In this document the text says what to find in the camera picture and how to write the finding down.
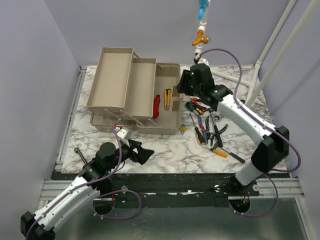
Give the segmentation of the yellow utility knife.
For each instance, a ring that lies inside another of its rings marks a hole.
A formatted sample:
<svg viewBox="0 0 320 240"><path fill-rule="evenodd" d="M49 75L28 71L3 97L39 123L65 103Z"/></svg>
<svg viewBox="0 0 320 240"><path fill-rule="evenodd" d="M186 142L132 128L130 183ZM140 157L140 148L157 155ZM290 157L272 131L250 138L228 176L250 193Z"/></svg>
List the yellow utility knife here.
<svg viewBox="0 0 320 240"><path fill-rule="evenodd" d="M164 109L169 110L170 109L170 103L171 103L171 88L167 88L164 90Z"/></svg>

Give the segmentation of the red folding knife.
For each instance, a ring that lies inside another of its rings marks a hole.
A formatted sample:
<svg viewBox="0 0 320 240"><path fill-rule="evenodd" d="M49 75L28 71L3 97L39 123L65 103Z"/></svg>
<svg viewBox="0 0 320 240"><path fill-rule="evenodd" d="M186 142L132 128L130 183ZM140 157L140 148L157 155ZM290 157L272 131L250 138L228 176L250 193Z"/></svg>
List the red folding knife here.
<svg viewBox="0 0 320 240"><path fill-rule="evenodd" d="M159 111L160 102L161 102L161 97L159 94L157 94L153 100L153 115L152 115L152 117L154 119L157 118L160 114L160 111Z"/></svg>

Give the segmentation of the beige plastic tool box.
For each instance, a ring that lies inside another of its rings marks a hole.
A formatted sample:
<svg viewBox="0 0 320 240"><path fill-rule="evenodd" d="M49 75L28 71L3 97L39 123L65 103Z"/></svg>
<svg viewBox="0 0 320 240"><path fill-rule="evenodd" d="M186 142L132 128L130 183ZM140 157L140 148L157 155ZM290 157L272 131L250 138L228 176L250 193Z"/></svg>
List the beige plastic tool box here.
<svg viewBox="0 0 320 240"><path fill-rule="evenodd" d="M177 63L138 57L131 47L102 47L86 104L90 124L101 132L117 125L143 134L177 134L182 103L188 100L177 91L180 78ZM169 110L164 107L165 89L171 89ZM153 118L156 95L160 95L159 115Z"/></svg>

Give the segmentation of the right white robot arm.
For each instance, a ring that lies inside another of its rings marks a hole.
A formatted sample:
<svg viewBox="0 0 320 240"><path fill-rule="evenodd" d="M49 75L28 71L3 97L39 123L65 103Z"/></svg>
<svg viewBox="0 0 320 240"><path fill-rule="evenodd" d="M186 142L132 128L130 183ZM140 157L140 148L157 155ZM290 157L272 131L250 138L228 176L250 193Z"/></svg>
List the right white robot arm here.
<svg viewBox="0 0 320 240"><path fill-rule="evenodd" d="M234 195L243 195L252 181L271 171L288 156L289 130L285 126L276 127L263 120L243 105L225 85L216 85L210 67L206 64L195 64L189 70L183 70L177 91L198 97L205 105L229 118L256 145L250 162L233 176L230 191Z"/></svg>

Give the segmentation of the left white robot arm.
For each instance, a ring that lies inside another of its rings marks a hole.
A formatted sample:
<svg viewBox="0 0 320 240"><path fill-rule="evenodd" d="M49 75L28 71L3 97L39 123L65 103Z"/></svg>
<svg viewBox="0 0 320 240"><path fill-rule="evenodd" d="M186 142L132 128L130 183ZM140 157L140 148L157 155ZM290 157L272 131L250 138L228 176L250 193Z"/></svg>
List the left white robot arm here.
<svg viewBox="0 0 320 240"><path fill-rule="evenodd" d="M20 232L27 240L53 240L58 226L83 204L115 194L111 176L122 162L130 159L143 165L153 154L154 150L143 148L135 140L129 140L128 144L120 142L119 147L103 143L65 190L36 212L27 211L21 216Z"/></svg>

